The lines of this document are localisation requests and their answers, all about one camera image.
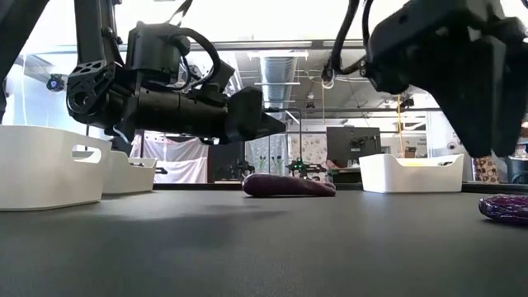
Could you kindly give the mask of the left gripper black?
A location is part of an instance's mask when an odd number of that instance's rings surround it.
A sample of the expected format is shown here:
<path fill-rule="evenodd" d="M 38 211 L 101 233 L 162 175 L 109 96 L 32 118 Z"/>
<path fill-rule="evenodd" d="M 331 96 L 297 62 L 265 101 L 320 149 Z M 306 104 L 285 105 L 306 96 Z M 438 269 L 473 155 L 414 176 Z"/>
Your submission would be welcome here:
<path fill-rule="evenodd" d="M 142 89 L 127 103 L 118 134 L 130 142 L 136 130 L 216 138 L 222 144 L 283 133 L 286 124 L 262 112 L 262 92 L 245 87 L 223 106 L 204 103 L 209 92 L 155 92 Z"/>

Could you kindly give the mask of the dark purple pouch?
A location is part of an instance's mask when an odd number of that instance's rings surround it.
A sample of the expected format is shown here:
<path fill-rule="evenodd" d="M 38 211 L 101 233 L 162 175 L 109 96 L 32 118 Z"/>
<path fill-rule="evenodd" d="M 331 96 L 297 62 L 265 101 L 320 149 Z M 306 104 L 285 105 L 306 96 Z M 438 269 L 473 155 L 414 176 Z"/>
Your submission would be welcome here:
<path fill-rule="evenodd" d="M 335 196 L 334 184 L 300 177 L 254 173 L 242 182 L 243 191 L 255 197 L 271 196 Z"/>

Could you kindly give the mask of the purple eggplant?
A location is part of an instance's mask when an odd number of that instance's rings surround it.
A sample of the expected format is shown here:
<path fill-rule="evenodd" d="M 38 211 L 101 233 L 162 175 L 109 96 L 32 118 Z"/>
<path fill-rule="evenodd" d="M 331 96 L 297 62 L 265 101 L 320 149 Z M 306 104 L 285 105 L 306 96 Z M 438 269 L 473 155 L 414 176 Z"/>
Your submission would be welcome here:
<path fill-rule="evenodd" d="M 528 225 L 528 196 L 496 194 L 478 201 L 479 212 L 503 224 Z"/>

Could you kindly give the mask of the white patterned curtain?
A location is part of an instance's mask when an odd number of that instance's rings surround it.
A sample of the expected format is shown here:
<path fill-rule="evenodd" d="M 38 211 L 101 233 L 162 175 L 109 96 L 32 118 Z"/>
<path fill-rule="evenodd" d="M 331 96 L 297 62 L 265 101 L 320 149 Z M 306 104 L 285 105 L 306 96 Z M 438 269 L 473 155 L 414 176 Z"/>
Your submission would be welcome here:
<path fill-rule="evenodd" d="M 325 134 L 275 134 L 245 143 L 245 160 L 257 173 L 290 175 L 286 167 L 301 158 L 305 164 L 324 165 L 327 159 Z"/>

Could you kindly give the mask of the black panel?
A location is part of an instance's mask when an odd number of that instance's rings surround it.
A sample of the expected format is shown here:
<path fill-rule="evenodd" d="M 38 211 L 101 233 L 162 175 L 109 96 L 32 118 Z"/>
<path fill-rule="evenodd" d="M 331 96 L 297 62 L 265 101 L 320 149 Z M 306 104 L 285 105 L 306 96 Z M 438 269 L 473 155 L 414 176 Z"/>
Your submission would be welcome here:
<path fill-rule="evenodd" d="M 207 182 L 215 183 L 215 170 L 233 163 L 237 159 L 241 161 L 245 159 L 244 143 L 209 146 L 207 156 Z"/>

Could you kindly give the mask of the brown circle patterned curtain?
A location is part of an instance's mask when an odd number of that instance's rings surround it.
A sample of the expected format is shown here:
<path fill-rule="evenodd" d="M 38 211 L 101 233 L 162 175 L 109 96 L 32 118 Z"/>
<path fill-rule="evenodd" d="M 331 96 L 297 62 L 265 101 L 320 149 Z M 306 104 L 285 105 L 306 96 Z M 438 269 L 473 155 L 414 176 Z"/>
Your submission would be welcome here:
<path fill-rule="evenodd" d="M 497 166 L 491 156 L 474 158 L 474 178 L 477 182 L 499 184 L 500 178 Z"/>

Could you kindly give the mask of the black bin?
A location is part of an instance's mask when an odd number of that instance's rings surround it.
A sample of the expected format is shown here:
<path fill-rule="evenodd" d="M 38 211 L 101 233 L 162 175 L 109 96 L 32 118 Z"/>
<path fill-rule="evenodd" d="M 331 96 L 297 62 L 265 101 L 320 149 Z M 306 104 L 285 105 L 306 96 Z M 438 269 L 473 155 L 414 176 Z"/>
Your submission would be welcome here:
<path fill-rule="evenodd" d="M 507 159 L 507 182 L 528 185 L 528 158 L 509 157 Z"/>

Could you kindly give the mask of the white ceiling light fixture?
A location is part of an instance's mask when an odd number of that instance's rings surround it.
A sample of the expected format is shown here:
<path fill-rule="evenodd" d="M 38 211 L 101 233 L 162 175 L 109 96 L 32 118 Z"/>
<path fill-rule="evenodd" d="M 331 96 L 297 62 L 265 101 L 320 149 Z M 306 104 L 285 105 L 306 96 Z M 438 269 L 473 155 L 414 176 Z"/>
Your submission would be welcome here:
<path fill-rule="evenodd" d="M 302 58 L 307 59 L 309 57 L 308 51 L 295 51 L 295 50 L 258 50 L 250 51 L 247 56 L 252 58 Z"/>

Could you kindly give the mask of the black monitor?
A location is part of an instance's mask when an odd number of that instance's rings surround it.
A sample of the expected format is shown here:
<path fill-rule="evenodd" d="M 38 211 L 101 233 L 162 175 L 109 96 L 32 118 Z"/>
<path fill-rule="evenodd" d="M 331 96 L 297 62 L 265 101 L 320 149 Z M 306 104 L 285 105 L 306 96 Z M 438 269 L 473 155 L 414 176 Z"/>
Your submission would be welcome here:
<path fill-rule="evenodd" d="M 339 167 L 360 157 L 381 153 L 380 129 L 353 126 L 327 127 L 327 159 Z"/>

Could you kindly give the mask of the white cloth sheet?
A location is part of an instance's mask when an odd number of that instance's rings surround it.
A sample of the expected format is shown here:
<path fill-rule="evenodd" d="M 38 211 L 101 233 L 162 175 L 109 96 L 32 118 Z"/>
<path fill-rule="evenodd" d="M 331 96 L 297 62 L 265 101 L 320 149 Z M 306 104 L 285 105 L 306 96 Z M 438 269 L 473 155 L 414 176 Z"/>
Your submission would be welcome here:
<path fill-rule="evenodd" d="M 167 173 L 156 173 L 158 184 L 204 184 L 207 182 L 209 147 L 198 138 L 169 139 L 162 134 L 145 133 L 135 136 L 130 156 L 156 158 L 157 167 Z"/>

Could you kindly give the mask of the white plastic basket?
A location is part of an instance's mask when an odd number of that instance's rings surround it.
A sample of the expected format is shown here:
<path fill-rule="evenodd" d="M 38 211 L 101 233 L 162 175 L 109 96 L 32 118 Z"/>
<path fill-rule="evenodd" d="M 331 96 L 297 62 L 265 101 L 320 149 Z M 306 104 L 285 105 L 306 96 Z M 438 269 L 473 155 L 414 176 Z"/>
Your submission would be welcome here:
<path fill-rule="evenodd" d="M 464 155 L 396 158 L 375 154 L 359 158 L 364 191 L 376 193 L 460 192 Z"/>
<path fill-rule="evenodd" d="M 111 143 L 67 130 L 0 125 L 0 211 L 101 200 Z"/>
<path fill-rule="evenodd" d="M 156 158 L 129 158 L 123 152 L 111 151 L 102 194 L 124 195 L 151 191 L 156 165 Z"/>

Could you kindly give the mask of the silver ventilation duct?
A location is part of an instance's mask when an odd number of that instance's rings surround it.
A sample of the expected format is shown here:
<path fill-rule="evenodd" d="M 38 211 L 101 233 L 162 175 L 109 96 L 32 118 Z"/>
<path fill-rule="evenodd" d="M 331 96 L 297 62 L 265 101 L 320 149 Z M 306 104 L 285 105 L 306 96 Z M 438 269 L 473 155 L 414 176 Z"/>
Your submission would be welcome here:
<path fill-rule="evenodd" d="M 294 81 L 297 58 L 271 56 L 260 58 L 261 81 L 265 108 L 284 108 L 288 105 Z"/>

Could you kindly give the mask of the black table edge rail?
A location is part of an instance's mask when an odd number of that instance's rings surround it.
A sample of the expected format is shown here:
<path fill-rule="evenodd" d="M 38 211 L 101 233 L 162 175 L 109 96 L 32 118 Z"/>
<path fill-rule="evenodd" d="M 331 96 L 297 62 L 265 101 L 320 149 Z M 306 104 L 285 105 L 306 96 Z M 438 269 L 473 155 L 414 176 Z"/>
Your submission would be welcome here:
<path fill-rule="evenodd" d="M 234 184 L 154 184 L 155 191 L 240 191 L 242 186 Z M 337 184 L 339 191 L 362 191 L 360 183 Z M 464 182 L 462 192 L 483 194 L 518 194 L 528 195 L 526 184 L 483 184 L 477 182 Z"/>

